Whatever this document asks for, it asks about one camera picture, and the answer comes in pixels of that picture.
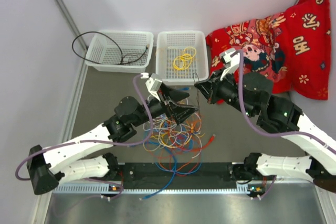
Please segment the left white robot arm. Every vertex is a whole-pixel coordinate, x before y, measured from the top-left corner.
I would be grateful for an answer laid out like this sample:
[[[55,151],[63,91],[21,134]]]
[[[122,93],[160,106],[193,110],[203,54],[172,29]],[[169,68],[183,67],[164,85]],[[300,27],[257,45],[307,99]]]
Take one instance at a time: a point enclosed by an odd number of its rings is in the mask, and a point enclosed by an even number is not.
[[[180,103],[188,96],[187,92],[161,84],[157,97],[143,104],[132,96],[124,97],[114,109],[112,117],[83,135],[57,146],[32,147],[26,166],[34,194],[48,193],[74,180],[116,179],[119,165],[113,154],[106,153],[94,158],[88,156],[113,145],[124,145],[137,134],[136,127],[158,116],[166,115],[176,124],[183,123],[198,110],[193,105]]]

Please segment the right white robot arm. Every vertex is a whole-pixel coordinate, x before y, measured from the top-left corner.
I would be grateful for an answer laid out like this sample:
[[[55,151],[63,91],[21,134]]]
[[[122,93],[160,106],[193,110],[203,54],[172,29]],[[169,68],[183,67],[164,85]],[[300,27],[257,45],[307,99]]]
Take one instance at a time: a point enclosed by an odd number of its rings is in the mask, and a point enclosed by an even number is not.
[[[233,179],[288,176],[335,192],[335,140],[316,127],[293,102],[273,95],[271,81],[257,73],[248,73],[236,81],[233,74],[216,71],[194,86],[209,104],[223,100],[241,112],[247,123],[250,117],[257,116],[253,130],[268,138],[288,140],[306,154],[294,158],[250,153],[242,163],[231,163]]]

